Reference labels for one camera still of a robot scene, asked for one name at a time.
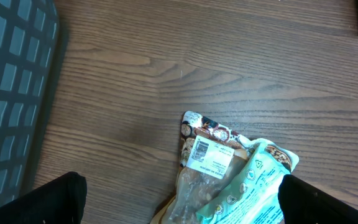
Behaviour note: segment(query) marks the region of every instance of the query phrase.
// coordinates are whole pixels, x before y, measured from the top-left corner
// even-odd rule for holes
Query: dark green object edge
[[[40,107],[37,123],[35,124],[34,138],[32,140],[31,150],[29,151],[29,156],[25,165],[19,196],[29,193],[34,185],[38,162],[41,155],[42,142],[44,141],[50,112],[52,110],[53,99],[55,98],[55,92],[60,77],[60,70],[62,69],[63,60],[66,54],[68,39],[68,27],[62,20],[60,20],[60,30],[58,33],[55,53],[53,54],[48,81],[45,84],[44,98]]]

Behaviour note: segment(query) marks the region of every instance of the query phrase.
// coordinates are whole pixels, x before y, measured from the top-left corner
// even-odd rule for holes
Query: brown wood grain
[[[297,153],[358,209],[354,1],[59,0],[70,42],[37,171],[88,181],[83,223],[148,223],[173,193],[180,119]]]

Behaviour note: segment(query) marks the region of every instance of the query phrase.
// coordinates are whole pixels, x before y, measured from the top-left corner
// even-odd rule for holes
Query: teal plastic wrapper
[[[294,170],[299,157],[266,139],[249,145],[255,149],[249,162],[216,198],[197,211],[200,223],[271,224],[283,220],[278,187],[284,175]]]

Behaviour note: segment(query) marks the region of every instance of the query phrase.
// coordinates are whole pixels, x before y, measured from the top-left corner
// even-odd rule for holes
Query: barcode
[[[206,151],[208,150],[208,143],[198,141],[196,146],[196,151],[193,153],[193,159],[203,162]]]

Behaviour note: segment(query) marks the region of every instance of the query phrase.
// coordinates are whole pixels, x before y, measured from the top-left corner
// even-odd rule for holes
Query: barcode sticker
[[[186,166],[222,179],[233,157],[234,149],[197,136]]]

